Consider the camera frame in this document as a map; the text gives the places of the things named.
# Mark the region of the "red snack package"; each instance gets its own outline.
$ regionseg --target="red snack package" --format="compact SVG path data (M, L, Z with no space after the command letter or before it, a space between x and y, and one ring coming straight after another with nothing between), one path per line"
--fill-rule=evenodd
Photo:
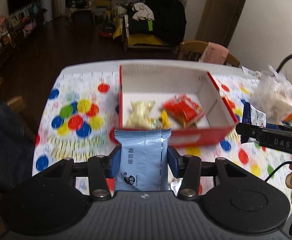
M163 108L177 119L184 128L197 122L204 116L202 108L185 94L177 95L163 103Z

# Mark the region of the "pink towel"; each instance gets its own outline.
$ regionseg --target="pink towel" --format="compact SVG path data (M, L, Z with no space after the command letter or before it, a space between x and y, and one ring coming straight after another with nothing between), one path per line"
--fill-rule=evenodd
M209 42L205 48L200 61L212 64L224 64L229 50L224 46Z

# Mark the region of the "cardboard box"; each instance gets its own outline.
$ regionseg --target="cardboard box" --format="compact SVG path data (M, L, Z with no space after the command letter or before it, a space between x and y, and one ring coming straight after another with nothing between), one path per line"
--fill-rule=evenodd
M186 94L199 104L205 116L195 130L173 124L169 145L174 147L216 144L236 126L238 120L209 72L168 65L124 64L119 67L119 127L126 129L131 102L155 100L150 117L159 117L162 103L178 94Z

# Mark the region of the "wooden door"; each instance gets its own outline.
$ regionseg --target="wooden door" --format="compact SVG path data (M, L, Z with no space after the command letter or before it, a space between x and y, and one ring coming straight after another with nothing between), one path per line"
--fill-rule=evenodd
M227 48L244 3L245 0L206 0L196 39Z

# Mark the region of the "tablecloth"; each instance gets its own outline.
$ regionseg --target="tablecloth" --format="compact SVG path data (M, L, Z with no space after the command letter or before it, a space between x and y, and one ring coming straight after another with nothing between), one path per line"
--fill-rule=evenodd
M86 161L98 154L108 155L114 148L109 139L112 128L118 125L115 107L118 104L117 72L60 75L47 100L33 160L33 175L64 157L75 162ZM226 96L239 121L243 104L257 86L258 80L238 76L213 75L220 93ZM261 179L265 179L279 164L292 155L260 147L257 143L240 144L233 130L217 145L178 149L181 155L192 154L203 161L225 157ZM282 167L269 183L290 199L291 190L285 186L289 173ZM201 178L200 193L213 187L212 178ZM88 179L78 178L76 188L89 194Z

